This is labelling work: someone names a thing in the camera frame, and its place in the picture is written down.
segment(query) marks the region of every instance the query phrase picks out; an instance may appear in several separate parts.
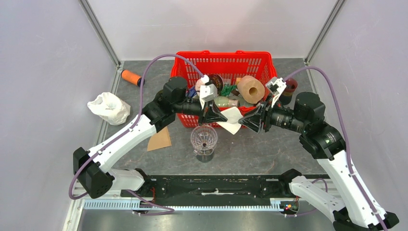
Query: red plastic basket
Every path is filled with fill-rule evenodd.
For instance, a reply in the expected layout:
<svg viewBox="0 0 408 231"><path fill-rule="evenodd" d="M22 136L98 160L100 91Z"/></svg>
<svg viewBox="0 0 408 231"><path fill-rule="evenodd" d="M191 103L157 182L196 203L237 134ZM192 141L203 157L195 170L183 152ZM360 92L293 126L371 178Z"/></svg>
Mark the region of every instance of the red plastic basket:
<svg viewBox="0 0 408 231"><path fill-rule="evenodd" d="M236 51L233 52L209 52L209 51L180 51L177 53L190 60L203 74L219 74L223 79L231 79L231 84L235 85L238 77L251 75L266 84L271 78L276 77L276 70L272 65L272 56L264 51ZM198 73L185 61L176 58L171 76L184 77L188 87L195 86L200 78ZM253 110L255 107L239 107L242 115ZM181 123L186 128L198 126L198 117L194 115L177 114ZM210 124L217 128L217 123Z"/></svg>

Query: cardboard piece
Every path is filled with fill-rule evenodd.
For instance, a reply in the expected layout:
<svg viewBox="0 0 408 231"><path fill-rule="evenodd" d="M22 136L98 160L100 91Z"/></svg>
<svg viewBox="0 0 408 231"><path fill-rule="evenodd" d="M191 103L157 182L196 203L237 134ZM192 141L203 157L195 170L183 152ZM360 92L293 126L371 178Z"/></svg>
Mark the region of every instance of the cardboard piece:
<svg viewBox="0 0 408 231"><path fill-rule="evenodd" d="M170 135L168 134L168 128L165 127L159 133L150 137L149 143L147 144L147 151L153 151L168 146L171 146L171 140Z"/></svg>

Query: roll of tape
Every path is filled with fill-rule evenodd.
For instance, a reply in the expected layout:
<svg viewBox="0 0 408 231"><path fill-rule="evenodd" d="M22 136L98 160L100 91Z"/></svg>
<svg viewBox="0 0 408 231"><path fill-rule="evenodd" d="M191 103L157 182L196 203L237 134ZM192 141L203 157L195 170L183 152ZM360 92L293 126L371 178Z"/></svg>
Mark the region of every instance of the roll of tape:
<svg viewBox="0 0 408 231"><path fill-rule="evenodd" d="M237 88L248 103L257 103L265 96L264 85L252 76L244 76L238 83Z"/></svg>

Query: clear glass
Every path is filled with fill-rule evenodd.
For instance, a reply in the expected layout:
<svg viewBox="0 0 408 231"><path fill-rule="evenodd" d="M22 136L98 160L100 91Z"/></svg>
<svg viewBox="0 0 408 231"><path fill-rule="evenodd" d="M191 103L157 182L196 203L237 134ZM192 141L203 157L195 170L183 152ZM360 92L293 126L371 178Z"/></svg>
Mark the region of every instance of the clear glass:
<svg viewBox="0 0 408 231"><path fill-rule="evenodd" d="M217 133L209 125L194 128L191 133L191 144L194 155L201 162L208 162L214 157L214 149L217 145Z"/></svg>

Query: gray floor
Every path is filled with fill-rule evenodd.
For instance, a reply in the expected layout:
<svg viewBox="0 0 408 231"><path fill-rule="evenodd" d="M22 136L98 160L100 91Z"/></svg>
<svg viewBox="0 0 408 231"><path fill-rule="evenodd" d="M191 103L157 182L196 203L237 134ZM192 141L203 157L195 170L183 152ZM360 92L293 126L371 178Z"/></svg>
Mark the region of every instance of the gray floor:
<svg viewBox="0 0 408 231"><path fill-rule="evenodd" d="M301 202L301 211L313 209ZM333 231L319 211L297 218L262 211L180 211L172 215L138 217L125 210L84 210L78 231Z"/></svg>
<svg viewBox="0 0 408 231"><path fill-rule="evenodd" d="M141 75L148 61L126 61L124 69ZM302 59L274 59L279 77L304 66ZM150 102L170 77L173 61L158 61L150 69L144 87L143 105ZM295 94L312 91L306 72L295 77L299 87ZM131 105L127 122L139 108L139 87L120 80L116 95ZM119 131L123 125L109 126L106 137ZM217 128L218 143L215 157L208 163L199 162L192 154L191 128L185 128L178 118L168 126L171 147L147 152L148 139L133 148L115 165L116 169L141 168L149 175L171 174L281 174L295 168L303 174L322 174L323 169L299 143L299 135L274 128L268 133L256 134L241 129L232 135Z"/></svg>

